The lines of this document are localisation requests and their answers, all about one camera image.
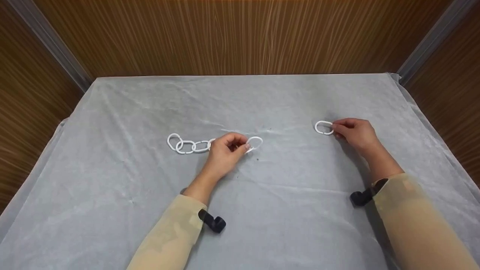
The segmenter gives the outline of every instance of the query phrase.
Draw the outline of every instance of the gray tablecloth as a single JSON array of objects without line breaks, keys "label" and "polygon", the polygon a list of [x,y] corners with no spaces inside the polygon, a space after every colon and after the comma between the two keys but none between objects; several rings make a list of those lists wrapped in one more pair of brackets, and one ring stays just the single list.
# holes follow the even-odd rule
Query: gray tablecloth
[{"label": "gray tablecloth", "polygon": [[480,261],[480,192],[389,74],[95,80],[39,172],[0,217],[2,269],[124,269],[207,153],[193,141],[260,136],[215,190],[187,269],[394,268],[374,211],[354,209],[368,169],[317,120],[369,119]]}]

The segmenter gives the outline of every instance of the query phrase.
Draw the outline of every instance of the white plastic ring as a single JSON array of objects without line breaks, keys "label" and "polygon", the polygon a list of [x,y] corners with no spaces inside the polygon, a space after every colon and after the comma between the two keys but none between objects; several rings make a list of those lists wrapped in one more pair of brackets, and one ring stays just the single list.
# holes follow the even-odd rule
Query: white plastic ring
[{"label": "white plastic ring", "polygon": [[213,139],[210,139],[207,143],[207,148],[208,148],[208,151],[210,151],[210,147],[212,147],[212,142],[215,141],[215,138]]},{"label": "white plastic ring", "polygon": [[[191,151],[188,151],[188,152],[183,152],[183,151],[180,151],[180,143],[182,144],[191,144],[192,145],[192,150]],[[177,142],[177,145],[175,146],[175,151],[179,154],[192,154],[195,150],[197,149],[197,145],[195,144],[194,141],[179,141]]]},{"label": "white plastic ring", "polygon": [[181,143],[181,145],[179,146],[179,149],[182,149],[183,148],[183,140],[180,138],[180,135],[178,135],[177,133],[172,133],[170,135],[168,135],[167,137],[167,144],[168,146],[170,146],[170,148],[173,150],[173,151],[176,151],[175,148],[172,146],[172,144],[170,143],[170,139],[175,136],[177,137],[178,139],[180,139],[180,141],[178,143]]},{"label": "white plastic ring", "polygon": [[[203,148],[203,149],[197,149],[197,145],[198,144],[207,144],[207,147],[206,148]],[[210,147],[208,147],[208,141],[199,141],[199,142],[196,142],[195,143],[195,150],[193,150],[194,153],[203,153],[203,152],[206,152],[210,150]]]},{"label": "white plastic ring", "polygon": [[329,124],[330,126],[333,125],[332,122],[320,120],[320,121],[318,121],[318,122],[315,124],[315,131],[316,131],[316,132],[318,132],[318,133],[320,133],[320,134],[323,134],[323,135],[332,135],[332,134],[333,134],[333,129],[332,129],[332,131],[330,131],[330,132],[321,132],[321,131],[319,131],[319,130],[318,130],[318,124],[320,124],[320,123]]},{"label": "white plastic ring", "polygon": [[248,152],[251,152],[251,151],[253,151],[253,150],[255,150],[255,149],[258,149],[258,148],[260,147],[260,145],[262,145],[262,143],[264,143],[264,140],[263,140],[262,138],[260,138],[260,137],[257,137],[257,136],[250,137],[250,138],[248,139],[247,143],[249,143],[252,139],[260,140],[260,144],[259,144],[257,147],[251,147],[250,149],[248,149],[247,152],[245,152],[245,154],[248,153]]}]

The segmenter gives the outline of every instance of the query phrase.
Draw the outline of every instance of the black clip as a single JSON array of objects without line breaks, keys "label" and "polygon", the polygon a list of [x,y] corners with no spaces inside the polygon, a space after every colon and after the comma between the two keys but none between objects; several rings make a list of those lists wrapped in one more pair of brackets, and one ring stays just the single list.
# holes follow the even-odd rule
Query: black clip
[{"label": "black clip", "polygon": [[221,217],[213,219],[213,216],[205,211],[205,209],[200,209],[200,211],[198,211],[198,217],[215,233],[221,233],[227,225],[225,220]]},{"label": "black clip", "polygon": [[350,200],[354,206],[362,207],[369,203],[375,194],[377,194],[385,183],[388,181],[388,178],[383,178],[377,181],[373,187],[367,188],[364,192],[355,191],[350,195]]}]

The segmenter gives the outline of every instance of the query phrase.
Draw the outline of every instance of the wood grain panel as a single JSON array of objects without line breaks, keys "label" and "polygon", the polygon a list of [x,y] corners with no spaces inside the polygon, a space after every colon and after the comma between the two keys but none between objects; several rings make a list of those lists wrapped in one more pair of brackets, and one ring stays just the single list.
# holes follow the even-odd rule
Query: wood grain panel
[{"label": "wood grain panel", "polygon": [[36,0],[92,78],[396,72],[451,0]]},{"label": "wood grain panel", "polygon": [[81,92],[6,1],[0,1],[0,34],[2,212]]},{"label": "wood grain panel", "polygon": [[480,2],[406,89],[480,186]]}]

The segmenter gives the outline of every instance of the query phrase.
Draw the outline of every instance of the beige sleeve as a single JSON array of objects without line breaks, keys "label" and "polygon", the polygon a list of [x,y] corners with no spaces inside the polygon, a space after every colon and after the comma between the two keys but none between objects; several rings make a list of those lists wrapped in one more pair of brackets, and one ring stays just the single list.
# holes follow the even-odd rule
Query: beige sleeve
[{"label": "beige sleeve", "polygon": [[479,269],[450,225],[408,174],[389,177],[373,199],[402,269]]},{"label": "beige sleeve", "polygon": [[127,270],[182,270],[202,230],[198,211],[206,208],[178,195],[140,244]]}]

